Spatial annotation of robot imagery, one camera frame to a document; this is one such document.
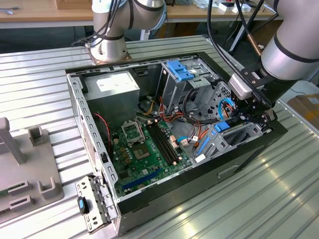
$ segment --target grey plastic holder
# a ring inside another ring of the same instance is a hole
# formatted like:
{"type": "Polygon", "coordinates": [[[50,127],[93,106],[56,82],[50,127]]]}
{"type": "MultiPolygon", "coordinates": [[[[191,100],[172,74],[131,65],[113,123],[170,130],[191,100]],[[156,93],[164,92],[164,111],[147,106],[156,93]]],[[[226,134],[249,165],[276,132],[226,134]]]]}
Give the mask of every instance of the grey plastic holder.
{"type": "Polygon", "coordinates": [[[48,131],[13,138],[9,130],[0,118],[0,224],[64,196],[48,131]]]}

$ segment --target wooden table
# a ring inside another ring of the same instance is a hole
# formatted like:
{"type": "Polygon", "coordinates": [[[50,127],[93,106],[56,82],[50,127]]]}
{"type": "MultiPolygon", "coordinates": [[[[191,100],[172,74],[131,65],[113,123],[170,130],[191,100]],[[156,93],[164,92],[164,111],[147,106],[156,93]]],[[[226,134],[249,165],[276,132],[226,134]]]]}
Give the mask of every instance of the wooden table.
{"type": "MultiPolygon", "coordinates": [[[[87,10],[58,10],[54,0],[0,0],[0,7],[18,6],[14,14],[0,12],[0,28],[32,28],[53,26],[86,26],[93,25],[93,13],[87,10]]],[[[266,8],[260,10],[256,20],[266,20],[274,13],[266,8]]],[[[207,10],[195,5],[168,6],[169,22],[205,22],[207,10]]],[[[212,10],[212,21],[234,21],[237,14],[223,12],[218,8],[212,10]]]]}

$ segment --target cardboard box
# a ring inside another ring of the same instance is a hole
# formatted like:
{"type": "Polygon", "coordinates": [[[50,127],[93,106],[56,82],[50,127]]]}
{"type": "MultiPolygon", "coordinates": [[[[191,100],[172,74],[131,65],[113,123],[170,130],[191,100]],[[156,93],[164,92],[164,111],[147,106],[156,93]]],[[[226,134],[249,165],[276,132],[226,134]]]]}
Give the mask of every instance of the cardboard box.
{"type": "Polygon", "coordinates": [[[92,0],[55,0],[57,9],[91,9],[92,0]]]}
{"type": "Polygon", "coordinates": [[[319,94],[296,96],[288,101],[288,105],[319,129],[319,94]]]}

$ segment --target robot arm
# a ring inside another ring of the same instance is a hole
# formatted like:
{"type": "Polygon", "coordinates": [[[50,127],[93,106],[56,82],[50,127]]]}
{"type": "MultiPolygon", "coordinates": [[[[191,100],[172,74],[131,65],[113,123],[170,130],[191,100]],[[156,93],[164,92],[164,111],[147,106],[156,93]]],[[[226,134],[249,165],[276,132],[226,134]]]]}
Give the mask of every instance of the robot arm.
{"type": "Polygon", "coordinates": [[[319,61],[319,1],[267,2],[284,18],[284,22],[263,51],[262,65],[277,79],[301,79],[319,61]]]}
{"type": "MultiPolygon", "coordinates": [[[[274,105],[296,81],[318,64],[319,1],[268,0],[267,3],[284,18],[284,22],[259,61],[241,73],[274,105]]],[[[258,123],[276,119],[272,109],[253,97],[253,90],[237,74],[231,77],[228,85],[237,107],[233,115],[235,118],[258,123]]]]}
{"type": "MultiPolygon", "coordinates": [[[[124,31],[127,29],[158,29],[166,17],[164,0],[118,0],[119,9],[115,13],[112,26],[96,37],[90,46],[90,53],[97,61],[117,62],[127,56],[124,31]]],[[[94,30],[97,32],[107,22],[111,0],[93,0],[94,30]]]]}

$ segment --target circuit board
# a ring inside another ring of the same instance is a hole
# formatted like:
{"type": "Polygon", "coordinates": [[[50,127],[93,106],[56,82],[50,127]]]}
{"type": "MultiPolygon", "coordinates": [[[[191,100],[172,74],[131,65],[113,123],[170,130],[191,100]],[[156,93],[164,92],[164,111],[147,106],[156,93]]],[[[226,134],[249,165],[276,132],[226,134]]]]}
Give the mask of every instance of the circuit board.
{"type": "Polygon", "coordinates": [[[160,152],[156,142],[151,137],[149,126],[141,125],[145,142],[134,144],[131,147],[128,147],[122,130],[112,133],[114,142],[113,166],[119,177],[115,184],[118,197],[141,189],[192,165],[182,148],[171,146],[170,136],[172,133],[166,123],[161,121],[156,127],[160,129],[165,140],[170,144],[170,150],[173,150],[178,157],[177,162],[169,162],[167,155],[160,152]]]}

